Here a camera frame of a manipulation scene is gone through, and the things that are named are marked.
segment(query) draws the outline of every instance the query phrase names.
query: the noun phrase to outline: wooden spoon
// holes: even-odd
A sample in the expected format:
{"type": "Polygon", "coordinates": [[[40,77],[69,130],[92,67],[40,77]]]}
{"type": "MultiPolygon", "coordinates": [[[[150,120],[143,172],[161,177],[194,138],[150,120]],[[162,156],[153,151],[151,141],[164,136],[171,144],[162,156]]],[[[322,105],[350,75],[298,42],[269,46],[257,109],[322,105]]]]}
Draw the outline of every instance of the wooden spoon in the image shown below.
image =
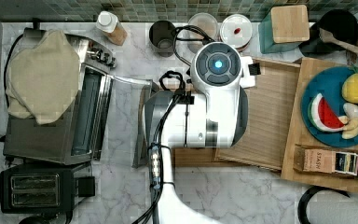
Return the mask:
{"type": "Polygon", "coordinates": [[[319,37],[322,39],[322,41],[324,43],[333,43],[336,44],[338,46],[341,46],[344,49],[350,50],[353,53],[358,54],[358,47],[352,45],[352,44],[348,44],[346,42],[343,41],[339,41],[337,40],[333,34],[331,32],[328,32],[322,28],[319,29],[320,33],[319,33],[319,37]]]}

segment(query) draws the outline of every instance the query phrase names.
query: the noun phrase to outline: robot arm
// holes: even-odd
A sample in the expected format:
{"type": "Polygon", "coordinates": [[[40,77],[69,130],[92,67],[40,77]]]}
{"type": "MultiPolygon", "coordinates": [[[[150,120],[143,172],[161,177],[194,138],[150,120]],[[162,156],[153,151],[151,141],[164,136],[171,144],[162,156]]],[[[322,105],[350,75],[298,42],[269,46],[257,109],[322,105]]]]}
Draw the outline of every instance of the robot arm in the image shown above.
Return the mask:
{"type": "Polygon", "coordinates": [[[190,101],[170,110],[174,93],[160,91],[146,102],[143,110],[147,144],[165,146],[159,151],[149,150],[151,181],[155,188],[162,188],[153,213],[155,224],[219,223],[188,208],[177,197],[172,151],[176,147],[231,147],[246,128],[247,98],[240,87],[240,55],[234,48],[216,42],[204,46],[194,57],[190,73],[196,90],[187,96],[190,101]],[[171,112],[163,117],[167,110],[171,112]],[[155,143],[153,136],[161,118],[165,122],[159,133],[160,142],[155,143]]]}

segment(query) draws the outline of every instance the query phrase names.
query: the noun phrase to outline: bottle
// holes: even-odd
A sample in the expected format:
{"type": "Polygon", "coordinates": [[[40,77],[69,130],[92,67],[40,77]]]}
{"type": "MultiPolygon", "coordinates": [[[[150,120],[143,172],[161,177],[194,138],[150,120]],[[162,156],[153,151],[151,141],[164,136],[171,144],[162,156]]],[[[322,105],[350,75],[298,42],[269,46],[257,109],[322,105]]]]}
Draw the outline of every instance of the bottle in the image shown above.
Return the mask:
{"type": "Polygon", "coordinates": [[[121,25],[116,15],[107,11],[102,11],[98,16],[96,26],[98,29],[103,31],[103,34],[113,44],[120,46],[124,44],[127,32],[121,25]]]}

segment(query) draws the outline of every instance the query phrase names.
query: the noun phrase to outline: watermelon slice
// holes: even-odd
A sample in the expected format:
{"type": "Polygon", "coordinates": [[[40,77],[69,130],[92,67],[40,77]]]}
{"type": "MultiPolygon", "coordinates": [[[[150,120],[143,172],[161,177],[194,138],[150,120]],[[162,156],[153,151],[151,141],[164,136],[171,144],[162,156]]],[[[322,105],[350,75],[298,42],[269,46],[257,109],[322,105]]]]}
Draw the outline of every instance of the watermelon slice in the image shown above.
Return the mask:
{"type": "Polygon", "coordinates": [[[340,132],[345,125],[338,119],[321,93],[317,94],[310,102],[308,117],[313,126],[322,132],[340,132]]]}

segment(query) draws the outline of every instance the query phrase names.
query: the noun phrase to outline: kitchen counter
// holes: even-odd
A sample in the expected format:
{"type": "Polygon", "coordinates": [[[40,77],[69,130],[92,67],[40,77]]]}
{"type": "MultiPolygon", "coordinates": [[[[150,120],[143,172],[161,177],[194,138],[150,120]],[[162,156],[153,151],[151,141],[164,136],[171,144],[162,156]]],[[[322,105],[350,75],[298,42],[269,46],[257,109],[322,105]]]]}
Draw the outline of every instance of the kitchen counter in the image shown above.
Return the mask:
{"type": "MultiPolygon", "coordinates": [[[[41,29],[63,29],[74,35],[90,37],[107,46],[117,58],[113,76],[149,78],[158,81],[168,70],[184,74],[187,67],[174,56],[161,58],[150,48],[148,29],[151,23],[123,23],[128,37],[122,47],[110,44],[93,23],[42,23],[41,29]]],[[[2,71],[7,53],[15,38],[31,23],[4,23],[2,71]]],[[[258,48],[257,23],[249,47],[242,55],[267,57],[292,62],[302,57],[298,49],[262,55],[258,48]]],[[[191,59],[186,46],[179,54],[191,59]]],[[[341,54],[331,60],[345,63],[341,54]]],[[[87,199],[74,212],[71,223],[131,223],[150,205],[147,168],[131,168],[137,134],[137,100],[132,89],[117,88],[109,108],[108,124],[100,161],[93,162],[97,196],[87,199]]],[[[0,136],[6,133],[7,110],[0,94],[0,136]]],[[[7,167],[0,143],[0,172],[7,167]]],[[[175,168],[178,196],[191,208],[222,223],[299,223],[296,205],[309,187],[281,180],[279,175],[257,167],[175,168]]],[[[25,215],[2,214],[0,223],[19,223],[25,215]]]]}

